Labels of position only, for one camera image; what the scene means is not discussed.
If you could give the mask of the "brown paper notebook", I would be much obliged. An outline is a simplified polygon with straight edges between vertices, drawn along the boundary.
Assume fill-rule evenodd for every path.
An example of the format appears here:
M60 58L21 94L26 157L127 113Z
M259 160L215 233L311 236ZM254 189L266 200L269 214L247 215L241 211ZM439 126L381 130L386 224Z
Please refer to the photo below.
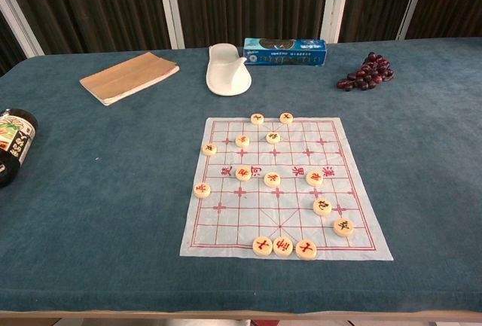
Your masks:
M146 52L82 78L80 84L104 106L110 106L165 80L179 70L176 62Z

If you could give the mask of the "white slipper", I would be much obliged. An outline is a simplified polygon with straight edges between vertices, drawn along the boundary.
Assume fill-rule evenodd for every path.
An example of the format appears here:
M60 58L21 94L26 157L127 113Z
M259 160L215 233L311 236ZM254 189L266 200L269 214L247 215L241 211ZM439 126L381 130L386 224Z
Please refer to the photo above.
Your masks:
M252 77L245 65L246 60L232 44L210 46L206 70L206 85L209 90L219 96L237 96L246 92L252 84Z

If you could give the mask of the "blue cookie box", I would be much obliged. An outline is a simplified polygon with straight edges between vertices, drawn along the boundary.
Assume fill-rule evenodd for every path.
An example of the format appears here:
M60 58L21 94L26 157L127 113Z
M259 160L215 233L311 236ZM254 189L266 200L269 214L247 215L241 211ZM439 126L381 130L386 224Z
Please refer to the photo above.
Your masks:
M327 54L322 39L245 38L243 56L248 65L323 66Z

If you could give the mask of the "blue felt table cover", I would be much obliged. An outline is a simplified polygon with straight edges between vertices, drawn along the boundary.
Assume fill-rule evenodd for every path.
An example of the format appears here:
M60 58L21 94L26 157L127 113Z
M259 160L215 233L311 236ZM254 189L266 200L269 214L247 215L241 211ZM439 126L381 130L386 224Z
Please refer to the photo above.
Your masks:
M337 89L370 52L395 72ZM80 79L130 53L38 56L0 77L0 111L39 128L0 190L0 310L482 312L482 38L335 44L322 67L252 66L219 97L205 49L104 106ZM209 117L338 117L391 261L182 257Z

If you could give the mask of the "white xiangqi board sheet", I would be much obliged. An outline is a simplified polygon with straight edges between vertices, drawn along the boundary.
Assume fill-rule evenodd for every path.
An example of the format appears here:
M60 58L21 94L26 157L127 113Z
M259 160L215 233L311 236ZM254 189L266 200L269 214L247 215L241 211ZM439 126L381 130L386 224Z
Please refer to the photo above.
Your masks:
M266 135L277 132L280 142L269 144ZM250 145L239 148L238 135ZM318 260L391 261L382 228L359 174L348 138L337 117L298 117L291 124L267 118L254 125L242 117L212 117L206 121L203 144L212 142L217 154L198 157L194 182L211 187L207 198L191 197L180 246L184 257L256 258L252 243L258 236L273 240L288 237L295 246L311 239ZM239 181L236 169L250 166L252 177ZM322 172L319 187L306 182L309 171ZM278 187L267 187L264 175L277 172ZM325 217L313 211L324 198L332 211ZM349 237L338 236L334 222L346 218L354 224Z

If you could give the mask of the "white partition post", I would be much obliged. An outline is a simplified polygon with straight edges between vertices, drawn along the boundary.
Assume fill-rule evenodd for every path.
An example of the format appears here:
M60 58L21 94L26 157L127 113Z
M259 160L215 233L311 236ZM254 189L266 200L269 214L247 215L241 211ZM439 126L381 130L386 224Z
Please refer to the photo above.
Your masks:
M336 44L339 40L345 4L346 0L325 0L319 37L327 44Z
M408 0L407 7L404 12L404 16L401 19L401 23L398 28L397 35L395 37L396 41L404 40L406 38L418 1L419 0Z
M185 38L178 0L162 0L172 49L185 49Z
M0 0L0 11L27 58L43 56L44 51L35 37L17 0Z

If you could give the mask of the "dark labelled bottle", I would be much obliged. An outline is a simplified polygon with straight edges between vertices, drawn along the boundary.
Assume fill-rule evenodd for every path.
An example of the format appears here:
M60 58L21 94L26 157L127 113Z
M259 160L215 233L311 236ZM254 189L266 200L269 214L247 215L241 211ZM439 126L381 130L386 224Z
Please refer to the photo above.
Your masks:
M0 189L20 171L38 130L33 114L23 109L0 111Z

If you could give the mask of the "dark red grape bunch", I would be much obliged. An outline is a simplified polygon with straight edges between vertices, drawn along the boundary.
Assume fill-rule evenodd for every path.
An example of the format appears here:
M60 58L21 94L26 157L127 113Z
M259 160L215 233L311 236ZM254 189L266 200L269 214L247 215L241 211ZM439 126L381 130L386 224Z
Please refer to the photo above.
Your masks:
M394 75L395 72L387 58L379 53L370 52L360 68L340 79L336 83L336 88L346 92L354 89L372 90L383 82L391 81Z

